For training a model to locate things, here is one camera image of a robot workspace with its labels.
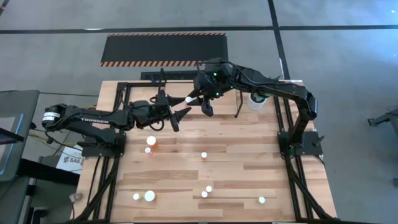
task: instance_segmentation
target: gray floor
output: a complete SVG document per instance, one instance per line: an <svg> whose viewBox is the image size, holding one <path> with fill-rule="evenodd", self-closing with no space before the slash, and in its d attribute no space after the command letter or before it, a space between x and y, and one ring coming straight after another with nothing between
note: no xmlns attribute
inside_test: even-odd
<svg viewBox="0 0 398 224"><path fill-rule="evenodd" d="M395 0L274 2L280 26L398 24ZM266 0L10 0L0 17L0 30L271 25ZM226 33L232 62L266 76L281 75L273 31ZM281 34L291 78L303 80L319 100L315 124L325 135L326 171L338 216L398 223L398 189L392 185L398 175L398 139L389 124L371 128L366 121L398 105L398 30ZM106 36L0 35L0 91L97 95L103 80L137 80L140 72L157 70L101 68ZM61 102L88 106L96 97L41 95L35 120L40 122L46 106ZM53 153L32 140L27 145L28 159Z"/></svg>

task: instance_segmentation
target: black bar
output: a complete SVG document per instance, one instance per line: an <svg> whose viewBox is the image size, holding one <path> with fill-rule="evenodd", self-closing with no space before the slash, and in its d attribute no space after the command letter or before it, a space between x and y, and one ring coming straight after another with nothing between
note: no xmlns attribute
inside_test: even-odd
<svg viewBox="0 0 398 224"><path fill-rule="evenodd" d="M286 56L285 56L285 51L284 51L284 45L282 43L282 36L280 35L280 31L279 31L279 25L278 25L278 20L277 20L277 16L276 16L274 1L268 0L268 5L269 5L269 11L271 13L271 18L272 18L272 26L274 28L276 46L278 49L279 58L282 61L282 73L283 73L284 79L290 79L289 69L287 68L287 61L286 61Z"/></svg>
<svg viewBox="0 0 398 224"><path fill-rule="evenodd" d="M291 127L294 124L293 124L292 111L290 110L289 101L284 99L284 105L285 105L285 110L286 110L287 123L289 124L289 127ZM307 187L307 181L305 180L305 173L304 173L303 162L301 160L301 156L295 156L295 159L296 159L296 164L297 164L298 177L303 182L304 186ZM313 218L313 213L312 213L310 203L308 202L308 200L306 198L304 198L304 204L305 204L305 211L307 213L307 218Z"/></svg>
<svg viewBox="0 0 398 224"><path fill-rule="evenodd" d="M28 185L26 190L26 196L32 196L35 194L36 185Z"/></svg>
<svg viewBox="0 0 398 224"><path fill-rule="evenodd" d="M25 224L31 224L32 223L33 212L34 211L35 211L35 208L29 207L29 210L27 212L26 219L25 219Z"/></svg>
<svg viewBox="0 0 398 224"><path fill-rule="evenodd" d="M114 199L114 191L116 188L116 177L118 176L118 168L119 168L120 157L114 158L114 166L117 167L115 171L115 178L112 180L111 185L109 186L108 193L108 202L106 203L106 211L105 211L105 219L110 220L112 215L112 207L113 207L113 199Z"/></svg>
<svg viewBox="0 0 398 224"><path fill-rule="evenodd" d="M42 29L42 30L0 30L0 34L104 34L135 32L198 32L198 31L256 31L272 30L271 26L198 26L198 27L148 27L148 28L109 28L86 29Z"/></svg>
<svg viewBox="0 0 398 224"><path fill-rule="evenodd" d="M241 109L242 109L242 105L243 105L243 95L242 95L242 91L239 91L239 97L240 97L240 99L241 99L241 102L240 102L240 104L239 104L238 111L237 111L236 114L235 114L235 118L237 118L237 117L239 116L239 112L240 112Z"/></svg>
<svg viewBox="0 0 398 224"><path fill-rule="evenodd" d="M116 166L112 166L112 169L110 170L108 176L106 177L106 179L104 181L104 184L100 186L100 188L98 189L97 193L94 195L94 197L91 200L91 202L82 211L82 213L73 220L73 223L75 221L77 223L77 221L85 221L85 220L88 219L88 217L90 216L90 214L93 211L93 209L95 208L95 206L98 204L99 201L101 201L102 196L105 193L105 191L108 188L108 186L110 185L110 183L113 181L113 179L116 178L116 176L114 175L114 171L116 169L117 169Z"/></svg>
<svg viewBox="0 0 398 224"><path fill-rule="evenodd" d="M158 85L159 85L158 83L128 83L127 89L130 93L131 87L158 87ZM165 87L166 83L160 83L160 86Z"/></svg>
<svg viewBox="0 0 398 224"><path fill-rule="evenodd" d="M152 85L158 85L159 88L161 86L165 86L165 83L151 83ZM126 109L126 105L129 104L129 100L130 100L130 93L131 93L131 86L127 85L127 89L126 89L126 96L124 96L124 104L123 104L123 109ZM117 96L115 98L115 102L118 102L120 100L120 95ZM106 203L106 211L105 211L105 219L106 220L110 220L111 219L111 215L112 215L112 207L113 207L113 199L114 199L114 191L116 188L116 177L118 176L118 170L119 170L119 161L120 161L120 157L116 157L113 160L113 165L117 167L116 171L115 171L115 179L111 182L111 186L109 187L109 194L108 194L108 202Z"/></svg>
<svg viewBox="0 0 398 224"><path fill-rule="evenodd" d="M114 110L116 110L119 105L121 94L122 94L121 91L116 92L115 101L113 102ZM106 172L108 171L108 164L109 164L109 157L104 157L104 161L103 161L102 167L101 167L101 174L99 176L98 188L100 188L101 185L103 185L103 183L105 182ZM95 205L94 213L93 213L93 220L98 219L98 217L100 215L100 208L101 208L101 200L99 200L98 204Z"/></svg>
<svg viewBox="0 0 398 224"><path fill-rule="evenodd" d="M44 218L47 215L48 211L47 210L36 210L33 212L33 217L32 217L32 224L40 224L41 218Z"/></svg>
<svg viewBox="0 0 398 224"><path fill-rule="evenodd" d="M398 25L352 25L352 26L280 26L279 30L378 30L398 29Z"/></svg>
<svg viewBox="0 0 398 224"><path fill-rule="evenodd" d="M13 144L17 142L23 142L24 137L0 128L0 144Z"/></svg>
<svg viewBox="0 0 398 224"><path fill-rule="evenodd" d="M276 109L276 114L277 114L277 119L278 119L279 131L284 131L284 123L283 123L283 119L282 119L282 113L280 112L279 99L277 96L274 96L274 103L275 103L275 109ZM290 161L289 155L285 155L285 165L286 165L287 173L289 174L289 167L291 166L291 161ZM301 212L300 212L300 207L299 207L299 200L297 199L297 191L296 191L296 188L294 185L294 181L291 178L289 178L289 188L290 188L290 194L292 196L294 216L295 216L295 219L298 220L301 217Z"/></svg>
<svg viewBox="0 0 398 224"><path fill-rule="evenodd" d="M102 168L101 168L101 175L99 176L98 188L100 188L105 182L106 172L108 171L108 164L109 164L109 157L104 157L104 161L102 163ZM98 203L94 208L93 220L97 220L98 217L100 216L100 207L101 207L101 200L98 201Z"/></svg>
<svg viewBox="0 0 398 224"><path fill-rule="evenodd" d="M17 175L26 175L39 180L47 180L58 184L77 186L80 175L39 164L38 162L21 159Z"/></svg>
<svg viewBox="0 0 398 224"><path fill-rule="evenodd" d="M303 196L309 201L310 205L312 206L315 213L318 215L319 219L323 218L334 219L324 211L324 209L318 204L318 202L315 200L312 194L304 186L303 182L300 180L296 171L294 171L292 163L289 163L288 167L286 168L287 168L287 175L289 175L289 179L292 179L297 184L297 187L301 190Z"/></svg>

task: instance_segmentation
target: white cup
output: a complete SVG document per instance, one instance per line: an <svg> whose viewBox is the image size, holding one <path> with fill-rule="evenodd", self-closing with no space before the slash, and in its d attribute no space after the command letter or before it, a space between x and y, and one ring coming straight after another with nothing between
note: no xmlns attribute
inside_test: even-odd
<svg viewBox="0 0 398 224"><path fill-rule="evenodd" d="M259 197L259 202L260 202L260 203L265 203L265 202L266 202L266 198L264 198L264 197Z"/></svg>
<svg viewBox="0 0 398 224"><path fill-rule="evenodd" d="M207 192L202 192L201 193L201 197L203 197L203 198L207 198L207 195L208 195Z"/></svg>
<svg viewBox="0 0 398 224"><path fill-rule="evenodd" d="M211 186L207 186L207 187L206 187L206 191L207 191L207 192L210 193L212 190L213 190L213 188L212 188Z"/></svg>
<svg viewBox="0 0 398 224"><path fill-rule="evenodd" d="M147 192L145 192L145 201L147 202L151 202L153 200L155 200L155 192L153 192L152 190L148 190Z"/></svg>

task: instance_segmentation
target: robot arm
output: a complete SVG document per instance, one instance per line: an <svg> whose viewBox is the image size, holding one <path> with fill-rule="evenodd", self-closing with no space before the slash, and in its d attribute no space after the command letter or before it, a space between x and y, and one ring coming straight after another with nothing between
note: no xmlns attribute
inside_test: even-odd
<svg viewBox="0 0 398 224"><path fill-rule="evenodd" d="M179 131L178 123L191 108L172 113L170 107L182 102L184 98L173 98L160 90L152 99L153 104L135 101L126 105L124 110L112 112L87 110L65 104L54 105L45 109L42 126L46 132L68 129L92 137L97 144L110 148L122 146L125 139L125 136L113 128L128 131L134 126L139 129L150 126L154 131L161 131L164 120L170 120L173 130ZM92 126L92 123L109 124L112 128L100 129ZM155 123L162 123L162 127L153 128Z"/></svg>
<svg viewBox="0 0 398 224"><path fill-rule="evenodd" d="M304 86L266 78L251 68L235 65L220 58L207 62L203 71L193 81L194 90L188 95L195 98L190 106L201 106L202 112L213 115L210 100L223 96L227 91L237 89L260 96L280 96L295 101L299 116L294 126L289 129L289 143L292 147L301 147L303 132L308 122L317 117L317 99Z"/></svg>

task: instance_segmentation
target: wooden table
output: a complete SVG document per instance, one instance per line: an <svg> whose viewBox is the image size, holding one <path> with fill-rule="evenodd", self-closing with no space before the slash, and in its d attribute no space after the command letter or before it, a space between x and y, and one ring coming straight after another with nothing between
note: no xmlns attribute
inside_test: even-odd
<svg viewBox="0 0 398 224"><path fill-rule="evenodd" d="M111 111L116 94L116 81L103 82L97 110ZM186 96L193 88L188 81L166 84L170 96ZM149 100L157 88L134 87L130 101ZM279 126L272 98L263 109L252 111L244 104L238 118L233 115L239 95L231 91L212 101L215 115L211 118L195 108L180 123L175 133L169 122L163 131L150 128L127 132L127 145L120 160L112 222L271 222L294 221L287 172L279 154ZM293 118L297 107L291 102ZM285 127L286 114L283 114ZM146 138L159 140L153 157L144 152ZM201 152L208 153L203 161ZM75 204L76 216L86 206L91 178L97 158L84 161L77 192L84 199ZM327 213L336 216L325 168L314 156L302 156L309 191ZM93 194L100 178L98 166ZM201 198L205 187L213 187L208 198ZM134 201L134 193L146 190L156 193L154 202ZM305 216L302 194L298 190L300 209ZM266 198L265 204L257 202ZM104 216L107 192L101 204Z"/></svg>

